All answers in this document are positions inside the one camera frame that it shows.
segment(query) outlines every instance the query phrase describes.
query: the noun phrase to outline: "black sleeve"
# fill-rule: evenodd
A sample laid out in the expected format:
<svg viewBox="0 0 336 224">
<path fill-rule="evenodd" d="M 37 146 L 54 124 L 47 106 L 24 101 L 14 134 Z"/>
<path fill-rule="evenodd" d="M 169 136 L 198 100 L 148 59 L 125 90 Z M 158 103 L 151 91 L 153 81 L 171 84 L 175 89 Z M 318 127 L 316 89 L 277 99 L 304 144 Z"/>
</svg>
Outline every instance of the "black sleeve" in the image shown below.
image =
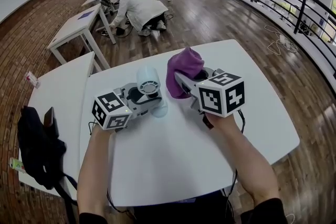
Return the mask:
<svg viewBox="0 0 336 224">
<path fill-rule="evenodd" d="M 278 198 L 264 201 L 252 211 L 243 213 L 241 220 L 243 224 L 287 224 L 282 201 Z"/>
<path fill-rule="evenodd" d="M 102 216 L 90 214 L 90 213 L 81 213 L 79 215 L 79 224 L 107 224 L 106 219 Z"/>
</svg>

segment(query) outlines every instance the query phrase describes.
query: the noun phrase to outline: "hand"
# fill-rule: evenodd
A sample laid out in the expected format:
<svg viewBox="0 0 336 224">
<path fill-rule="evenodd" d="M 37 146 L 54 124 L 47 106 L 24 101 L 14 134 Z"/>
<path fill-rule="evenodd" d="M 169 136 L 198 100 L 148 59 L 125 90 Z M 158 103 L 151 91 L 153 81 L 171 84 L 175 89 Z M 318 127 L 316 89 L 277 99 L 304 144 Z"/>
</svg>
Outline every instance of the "hand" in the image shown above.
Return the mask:
<svg viewBox="0 0 336 224">
<path fill-rule="evenodd" d="M 227 132 L 238 128 L 233 114 L 226 118 L 222 118 L 213 114 L 205 113 L 206 117 L 214 128 L 222 132 Z"/>
</svg>

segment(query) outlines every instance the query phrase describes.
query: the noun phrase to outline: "black shirt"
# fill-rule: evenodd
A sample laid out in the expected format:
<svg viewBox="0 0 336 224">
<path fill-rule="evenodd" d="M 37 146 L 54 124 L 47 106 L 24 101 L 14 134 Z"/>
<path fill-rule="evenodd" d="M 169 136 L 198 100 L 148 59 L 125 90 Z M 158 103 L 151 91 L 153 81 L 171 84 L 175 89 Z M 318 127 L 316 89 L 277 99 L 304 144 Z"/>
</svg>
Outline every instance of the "black shirt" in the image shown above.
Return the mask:
<svg viewBox="0 0 336 224">
<path fill-rule="evenodd" d="M 193 213 L 185 212 L 187 214 L 187 218 L 189 220 L 193 220 L 193 218 L 196 218 L 198 220 L 202 219 L 202 210 L 195 211 Z M 151 215 L 155 215 L 155 213 L 159 213 L 157 211 L 157 208 L 153 212 L 149 212 Z M 157 216 L 157 219 L 161 220 L 167 220 L 169 217 L 174 217 L 175 220 L 182 219 L 183 216 L 173 216 L 174 210 L 169 210 L 168 213 L 165 215 L 164 213 L 160 212 L 160 215 Z M 213 210 L 213 211 L 205 211 L 204 212 L 204 219 L 208 219 L 211 215 L 218 215 L 218 218 L 214 218 L 214 220 L 211 222 L 214 223 L 232 223 L 231 221 L 223 221 L 224 214 L 223 210 Z M 151 221 L 145 220 L 139 216 L 137 216 L 137 213 L 135 211 L 135 216 L 139 223 L 152 223 Z M 285 212 L 283 210 L 282 201 L 280 199 L 274 198 L 268 201 L 262 202 L 260 205 L 257 205 L 255 209 L 245 212 L 241 215 L 241 222 L 242 224 L 287 224 Z M 89 213 L 81 213 L 79 216 L 79 224 L 107 224 L 107 221 L 101 217 L 96 216 Z"/>
</svg>

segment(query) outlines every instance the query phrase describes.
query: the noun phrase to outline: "white shirt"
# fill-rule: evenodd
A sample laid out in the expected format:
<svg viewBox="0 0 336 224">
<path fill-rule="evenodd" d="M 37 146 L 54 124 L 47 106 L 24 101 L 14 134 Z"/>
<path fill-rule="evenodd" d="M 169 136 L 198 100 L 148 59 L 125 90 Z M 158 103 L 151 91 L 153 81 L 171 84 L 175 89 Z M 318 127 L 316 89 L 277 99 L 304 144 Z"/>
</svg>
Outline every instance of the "white shirt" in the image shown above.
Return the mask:
<svg viewBox="0 0 336 224">
<path fill-rule="evenodd" d="M 128 20 L 137 31 L 151 19 L 158 17 L 168 9 L 158 0 L 120 0 L 118 14 L 110 24 L 117 27 L 127 14 Z"/>
</svg>

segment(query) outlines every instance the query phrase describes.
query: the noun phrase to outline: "wooden floor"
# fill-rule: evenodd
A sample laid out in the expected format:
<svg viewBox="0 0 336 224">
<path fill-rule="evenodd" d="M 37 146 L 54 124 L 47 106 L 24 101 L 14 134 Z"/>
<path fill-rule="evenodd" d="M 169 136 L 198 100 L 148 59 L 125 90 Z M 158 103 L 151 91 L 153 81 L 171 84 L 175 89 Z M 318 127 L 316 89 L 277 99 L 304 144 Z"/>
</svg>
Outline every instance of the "wooden floor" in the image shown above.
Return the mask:
<svg viewBox="0 0 336 224">
<path fill-rule="evenodd" d="M 267 46 L 276 36 L 273 24 L 237 0 L 173 0 L 163 3 L 174 18 L 167 31 L 139 37 L 135 30 L 119 46 L 97 36 L 111 66 L 163 52 L 225 39 L 236 39 L 253 58 L 285 105 L 300 145 L 274 166 L 286 214 L 295 223 L 330 224 L 335 219 L 336 107 L 324 77 L 300 49 L 273 55 Z M 231 198 L 236 215 L 252 209 L 240 184 Z"/>
</svg>

